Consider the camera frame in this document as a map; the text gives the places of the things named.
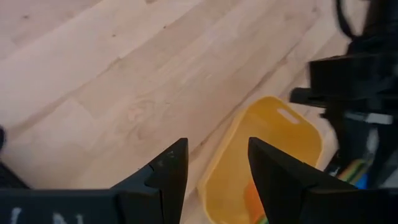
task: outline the yellow plastic bin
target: yellow plastic bin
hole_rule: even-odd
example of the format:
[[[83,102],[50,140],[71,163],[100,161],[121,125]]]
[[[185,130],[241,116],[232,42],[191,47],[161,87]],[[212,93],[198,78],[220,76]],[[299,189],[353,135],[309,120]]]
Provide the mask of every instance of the yellow plastic bin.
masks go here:
[[[217,224],[249,224],[244,189],[252,179],[249,137],[258,137],[311,166],[322,151],[318,131],[281,100],[264,97],[235,117],[198,184],[208,218]]]

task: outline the wooden floor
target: wooden floor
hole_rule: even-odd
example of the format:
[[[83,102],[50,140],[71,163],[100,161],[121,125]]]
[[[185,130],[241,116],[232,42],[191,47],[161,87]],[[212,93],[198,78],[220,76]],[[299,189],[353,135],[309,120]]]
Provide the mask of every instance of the wooden floor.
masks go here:
[[[342,54],[326,0],[2,0],[1,159],[37,188],[110,187],[189,138],[183,223],[208,223],[195,186],[235,113],[306,86]],[[364,1],[347,1],[359,30]],[[292,105],[324,136],[320,110]]]

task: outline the yellow basket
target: yellow basket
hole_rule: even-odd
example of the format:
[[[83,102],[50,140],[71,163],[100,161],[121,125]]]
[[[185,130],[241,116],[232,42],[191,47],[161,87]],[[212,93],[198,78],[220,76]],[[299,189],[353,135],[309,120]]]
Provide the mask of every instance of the yellow basket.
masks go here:
[[[275,97],[264,97],[235,117],[198,184],[208,218],[217,224],[249,224],[244,189],[251,180],[249,137],[258,137],[311,166],[322,151],[318,131]]]

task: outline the wood grain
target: wood grain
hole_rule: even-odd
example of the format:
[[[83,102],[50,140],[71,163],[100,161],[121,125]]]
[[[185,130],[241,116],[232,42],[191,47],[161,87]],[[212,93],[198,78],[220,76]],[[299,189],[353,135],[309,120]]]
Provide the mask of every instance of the wood grain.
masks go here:
[[[324,0],[3,5],[14,13],[0,9],[1,159],[36,188],[98,189],[188,137],[183,223],[208,223],[195,187],[234,115],[266,95],[287,101],[309,60],[348,43]],[[357,30],[365,8],[347,1]],[[324,136],[324,168],[333,132],[320,110],[291,106]]]

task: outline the black cable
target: black cable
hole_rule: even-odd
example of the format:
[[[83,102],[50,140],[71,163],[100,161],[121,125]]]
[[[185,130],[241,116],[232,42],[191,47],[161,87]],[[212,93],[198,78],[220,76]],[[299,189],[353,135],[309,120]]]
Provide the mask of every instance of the black cable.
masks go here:
[[[341,0],[336,0],[336,13],[337,13],[337,21],[341,31],[349,37],[351,40],[356,38],[356,35],[353,34],[351,30],[351,26],[348,24],[347,19],[344,16],[343,6],[341,5]]]

